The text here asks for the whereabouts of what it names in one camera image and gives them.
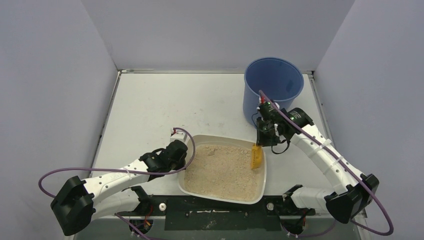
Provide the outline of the blue plastic bucket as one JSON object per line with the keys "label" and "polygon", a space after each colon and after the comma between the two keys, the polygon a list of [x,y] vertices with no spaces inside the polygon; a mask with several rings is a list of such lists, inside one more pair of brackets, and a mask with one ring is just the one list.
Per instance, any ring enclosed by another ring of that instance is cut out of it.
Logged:
{"label": "blue plastic bucket", "polygon": [[252,116],[257,114],[261,97],[259,91],[287,110],[303,88],[303,75],[291,62],[277,57],[254,60],[244,72],[242,109],[245,119],[255,126]]}

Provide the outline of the beige cat litter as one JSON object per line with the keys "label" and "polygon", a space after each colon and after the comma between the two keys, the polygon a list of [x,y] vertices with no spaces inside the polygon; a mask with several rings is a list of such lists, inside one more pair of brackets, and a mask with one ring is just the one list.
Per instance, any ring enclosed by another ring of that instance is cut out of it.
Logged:
{"label": "beige cat litter", "polygon": [[262,192],[264,176],[251,169],[251,151],[239,146],[204,144],[196,148],[184,171],[185,191],[221,200],[253,202]]}

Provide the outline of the orange plastic litter scoop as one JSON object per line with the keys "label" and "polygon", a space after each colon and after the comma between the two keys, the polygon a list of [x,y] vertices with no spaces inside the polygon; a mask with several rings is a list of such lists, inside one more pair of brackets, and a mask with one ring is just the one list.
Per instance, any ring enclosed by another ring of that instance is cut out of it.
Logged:
{"label": "orange plastic litter scoop", "polygon": [[263,161],[263,150],[260,145],[254,144],[251,148],[251,161],[250,168],[252,170],[258,169]]}

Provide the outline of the white plastic litter tray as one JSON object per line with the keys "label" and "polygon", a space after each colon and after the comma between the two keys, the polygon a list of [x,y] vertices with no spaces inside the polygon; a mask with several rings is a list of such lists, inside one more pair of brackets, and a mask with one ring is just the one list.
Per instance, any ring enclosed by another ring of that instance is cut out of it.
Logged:
{"label": "white plastic litter tray", "polygon": [[248,140],[195,135],[187,142],[194,159],[177,174],[179,189],[188,195],[228,203],[252,205],[264,195],[267,179],[266,153],[251,168],[252,147]]}

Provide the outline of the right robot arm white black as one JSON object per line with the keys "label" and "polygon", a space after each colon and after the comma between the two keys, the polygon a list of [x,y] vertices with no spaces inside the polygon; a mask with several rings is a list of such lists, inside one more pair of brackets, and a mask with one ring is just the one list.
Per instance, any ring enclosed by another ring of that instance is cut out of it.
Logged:
{"label": "right robot arm white black", "polygon": [[353,167],[320,133],[312,119],[300,108],[277,111],[269,102],[257,107],[257,145],[274,147],[287,143],[302,150],[331,184],[331,189],[308,188],[300,184],[286,191],[283,200],[293,209],[328,212],[347,224],[372,202],[366,187],[375,193],[380,181]]}

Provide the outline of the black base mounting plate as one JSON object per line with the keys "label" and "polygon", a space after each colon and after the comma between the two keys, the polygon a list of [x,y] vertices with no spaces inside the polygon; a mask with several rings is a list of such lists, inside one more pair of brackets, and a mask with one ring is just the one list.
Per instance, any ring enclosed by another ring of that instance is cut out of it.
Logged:
{"label": "black base mounting plate", "polygon": [[312,208],[297,208],[277,195],[264,196],[254,204],[188,195],[153,195],[125,216],[147,216],[149,220],[163,217],[166,231],[280,231],[284,223],[290,228],[303,227],[306,217],[315,213]]}

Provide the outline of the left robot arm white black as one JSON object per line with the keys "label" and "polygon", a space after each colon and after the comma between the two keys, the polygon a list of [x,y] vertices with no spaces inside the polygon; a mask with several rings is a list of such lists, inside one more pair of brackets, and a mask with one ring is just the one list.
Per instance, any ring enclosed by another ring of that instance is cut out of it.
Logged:
{"label": "left robot arm white black", "polygon": [[50,204],[63,234],[75,235],[104,216],[140,211],[147,201],[141,184],[181,170],[187,152],[185,143],[174,140],[115,171],[86,179],[69,178]]}

